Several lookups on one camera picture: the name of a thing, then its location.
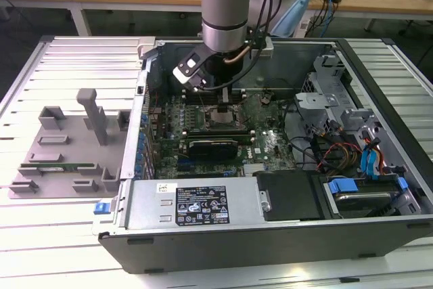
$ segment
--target screw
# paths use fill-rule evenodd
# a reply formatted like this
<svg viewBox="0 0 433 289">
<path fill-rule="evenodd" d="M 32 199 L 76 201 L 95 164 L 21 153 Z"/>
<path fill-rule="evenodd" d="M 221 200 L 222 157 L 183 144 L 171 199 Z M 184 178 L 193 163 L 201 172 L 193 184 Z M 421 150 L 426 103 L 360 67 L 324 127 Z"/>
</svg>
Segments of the screw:
<svg viewBox="0 0 433 289">
<path fill-rule="evenodd" d="M 269 211 L 271 211 L 271 205 L 269 204 L 269 202 L 262 201 L 262 209 L 266 213 L 268 213 Z"/>
</svg>

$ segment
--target warning label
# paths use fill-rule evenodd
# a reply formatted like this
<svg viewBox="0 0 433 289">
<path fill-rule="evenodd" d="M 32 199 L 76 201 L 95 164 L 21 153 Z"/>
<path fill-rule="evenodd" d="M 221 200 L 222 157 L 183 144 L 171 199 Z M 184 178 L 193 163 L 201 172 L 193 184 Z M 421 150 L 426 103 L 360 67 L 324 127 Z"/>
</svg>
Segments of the warning label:
<svg viewBox="0 0 433 289">
<path fill-rule="evenodd" d="M 230 223 L 225 186 L 178 187 L 176 224 L 179 226 Z"/>
</svg>

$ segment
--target green circuit board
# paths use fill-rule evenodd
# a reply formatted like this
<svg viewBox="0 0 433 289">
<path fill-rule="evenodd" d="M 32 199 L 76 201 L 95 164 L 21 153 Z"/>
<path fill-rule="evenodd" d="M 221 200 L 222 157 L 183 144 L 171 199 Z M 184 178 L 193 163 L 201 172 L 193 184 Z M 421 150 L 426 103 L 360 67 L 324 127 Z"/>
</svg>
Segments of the green circuit board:
<svg viewBox="0 0 433 289">
<path fill-rule="evenodd" d="M 258 92 L 248 93 L 245 100 L 231 108 L 236 120 L 227 125 L 206 120 L 204 111 L 210 112 L 213 106 L 188 106 L 179 97 L 167 101 L 163 106 L 164 114 L 160 117 L 160 124 L 164 125 L 165 129 L 163 132 L 154 133 L 154 148 L 158 151 L 155 178 L 243 177 L 246 176 L 244 167 L 248 164 L 262 164 L 267 171 L 295 168 L 294 157 L 288 149 L 282 130 L 279 129 L 279 115 L 282 113 L 280 103 L 271 101 L 263 105 L 261 96 Z M 224 139 L 230 139 L 230 130 L 234 127 L 248 131 L 247 135 L 242 136 L 243 139 L 253 139 L 248 145 L 238 145 L 234 159 L 189 159 L 189 140 L 183 136 L 185 130 L 192 132 L 227 128 Z"/>
</svg>

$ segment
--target aluminum extrusion table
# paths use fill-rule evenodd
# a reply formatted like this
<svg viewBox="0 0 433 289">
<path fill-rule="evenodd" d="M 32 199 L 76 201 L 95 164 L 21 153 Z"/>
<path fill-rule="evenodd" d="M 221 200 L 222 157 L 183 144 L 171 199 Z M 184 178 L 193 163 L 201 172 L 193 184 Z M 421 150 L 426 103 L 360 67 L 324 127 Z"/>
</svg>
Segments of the aluminum extrusion table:
<svg viewBox="0 0 433 289">
<path fill-rule="evenodd" d="M 2 185 L 14 177 L 29 149 L 43 106 L 55 104 L 67 114 L 82 114 L 76 92 L 95 87 L 98 105 L 106 114 L 131 108 L 141 67 L 138 41 L 138 37 L 58 37 L 38 44 L 0 105 Z M 146 46 L 151 48 L 154 41 L 146 38 Z M 395 46 L 381 40 L 348 41 L 433 158 L 431 85 Z M 413 288 L 433 283 L 433 238 L 416 240 L 382 258 L 129 275 L 92 234 L 97 201 L 10 200 L 7 189 L 1 189 L 0 287 Z M 347 277 L 360 282 L 341 279 Z"/>
</svg>

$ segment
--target floor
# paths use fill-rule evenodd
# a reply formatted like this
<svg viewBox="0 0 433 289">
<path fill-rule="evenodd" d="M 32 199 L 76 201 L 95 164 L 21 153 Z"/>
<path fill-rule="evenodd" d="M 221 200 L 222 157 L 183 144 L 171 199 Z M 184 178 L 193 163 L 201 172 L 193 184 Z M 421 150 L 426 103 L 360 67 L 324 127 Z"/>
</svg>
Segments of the floor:
<svg viewBox="0 0 433 289">
<path fill-rule="evenodd" d="M 25 21 L 17 11 L 10 12 L 10 20 L 0 22 L 0 99 L 13 83 L 26 63 L 41 35 L 76 35 L 74 23 L 63 9 L 24 9 Z M 200 14 L 161 12 L 108 12 L 87 11 L 93 35 L 156 35 L 196 36 L 200 32 Z M 416 22 L 404 36 L 398 32 L 406 27 L 405 21 L 378 20 L 371 32 L 364 31 L 366 20 L 335 18 L 325 37 L 391 38 L 417 64 L 423 53 L 433 45 L 433 25 Z M 315 30 L 313 37 L 318 37 Z M 433 80 L 433 50 L 419 65 L 421 71 Z"/>
</svg>

